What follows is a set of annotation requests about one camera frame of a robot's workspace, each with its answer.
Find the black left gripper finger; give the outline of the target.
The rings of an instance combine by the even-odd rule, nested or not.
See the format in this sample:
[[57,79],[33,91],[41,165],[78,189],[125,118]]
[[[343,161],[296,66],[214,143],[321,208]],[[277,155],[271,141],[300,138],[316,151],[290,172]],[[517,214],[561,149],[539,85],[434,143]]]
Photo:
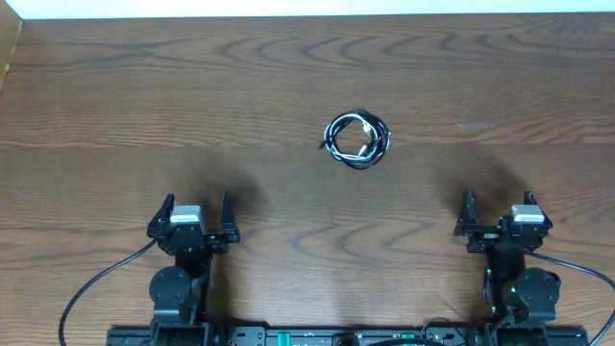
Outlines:
[[149,222],[150,231],[158,231],[161,227],[170,222],[170,215],[174,207],[175,195],[168,193],[152,220]]
[[223,191],[220,224],[225,235],[236,235],[236,221],[227,190]]

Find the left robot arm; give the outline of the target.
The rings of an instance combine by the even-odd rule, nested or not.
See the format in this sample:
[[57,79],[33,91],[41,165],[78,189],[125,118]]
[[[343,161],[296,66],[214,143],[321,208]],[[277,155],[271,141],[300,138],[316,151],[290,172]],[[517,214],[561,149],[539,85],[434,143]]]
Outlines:
[[159,211],[147,226],[147,236],[174,258],[172,266],[158,271],[149,284],[154,303],[150,323],[152,346],[220,346],[228,343],[225,328],[205,317],[211,261],[229,252],[240,241],[227,191],[222,196],[222,231],[207,234],[198,205],[176,206],[175,196],[166,196]]

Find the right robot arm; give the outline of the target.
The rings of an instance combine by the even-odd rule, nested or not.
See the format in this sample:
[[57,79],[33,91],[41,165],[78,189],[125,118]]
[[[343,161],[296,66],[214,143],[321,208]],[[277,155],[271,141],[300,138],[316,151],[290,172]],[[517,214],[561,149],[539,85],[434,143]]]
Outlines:
[[464,192],[454,235],[468,239],[469,253],[486,255],[483,296],[492,310],[489,322],[469,331],[469,345],[549,344],[546,324],[555,320],[561,280],[551,271],[527,267],[526,256],[543,245],[552,226],[529,190],[495,226],[481,225],[474,195]]

